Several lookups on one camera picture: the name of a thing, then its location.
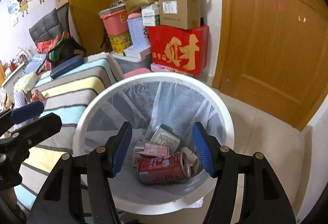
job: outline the red box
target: red box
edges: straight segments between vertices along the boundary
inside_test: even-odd
[[[209,27],[148,27],[153,62],[198,76],[206,67]]]

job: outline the tile floor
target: tile floor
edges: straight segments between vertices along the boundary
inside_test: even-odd
[[[234,151],[253,155],[260,151],[270,162],[283,185],[289,201],[293,204],[302,173],[304,136],[290,125],[239,100],[214,89],[227,106],[235,130]],[[201,224],[206,215],[213,191],[204,198],[203,206],[197,209],[183,209],[165,215],[132,215],[146,224]],[[243,179],[238,181],[235,209],[232,222],[239,220],[243,196]]]

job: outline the striped blanket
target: striped blanket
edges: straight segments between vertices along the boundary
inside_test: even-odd
[[[116,82],[108,56],[108,53],[89,56],[83,65],[55,80],[47,73],[37,82],[35,88],[46,97],[41,116],[55,113],[60,116],[63,126],[59,133],[31,148],[30,157],[20,168],[23,182],[14,189],[19,205],[27,211],[61,155],[73,153],[73,135],[86,107]]]

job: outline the baseboard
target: baseboard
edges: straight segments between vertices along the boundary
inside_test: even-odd
[[[304,200],[305,192],[309,183],[311,159],[312,159],[312,127],[307,125],[301,134],[304,136],[304,159],[300,184],[292,205],[294,215],[297,216]]]
[[[207,75],[205,72],[202,72],[196,77],[197,80],[206,84],[209,87],[212,87],[214,77]]]

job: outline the gold chinese character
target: gold chinese character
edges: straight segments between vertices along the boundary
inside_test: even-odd
[[[180,66],[180,60],[178,60],[178,46],[181,45],[181,41],[176,38],[172,37],[171,41],[166,44],[165,48],[165,55],[168,58],[168,63],[173,62],[174,65],[177,67]]]
[[[191,34],[189,36],[189,45],[186,45],[184,47],[179,47],[180,51],[183,53],[183,55],[180,56],[180,58],[189,59],[188,63],[183,66],[183,68],[185,68],[186,70],[194,70],[196,68],[195,51],[199,51],[199,47],[196,45],[196,43],[198,43],[196,35]]]

